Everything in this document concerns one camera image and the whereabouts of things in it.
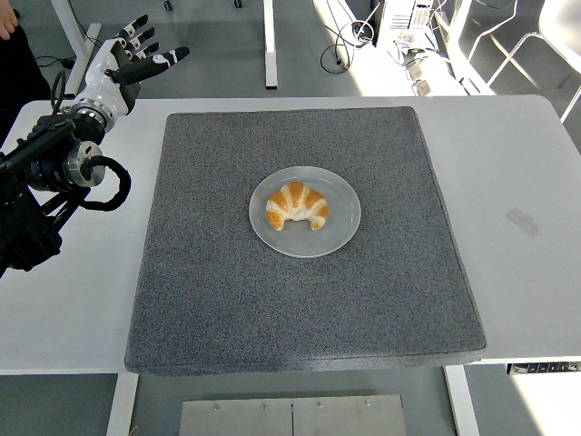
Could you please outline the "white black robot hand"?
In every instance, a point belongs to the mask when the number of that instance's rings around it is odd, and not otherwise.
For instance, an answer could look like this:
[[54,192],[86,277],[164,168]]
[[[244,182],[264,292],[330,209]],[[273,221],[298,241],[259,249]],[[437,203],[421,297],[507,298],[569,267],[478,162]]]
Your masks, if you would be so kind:
[[147,23],[148,16],[142,15],[103,42],[86,71],[85,88],[74,98],[76,112],[93,111],[104,119],[105,126],[113,126],[132,111],[143,81],[190,54],[187,46],[161,53],[152,41],[155,29]]

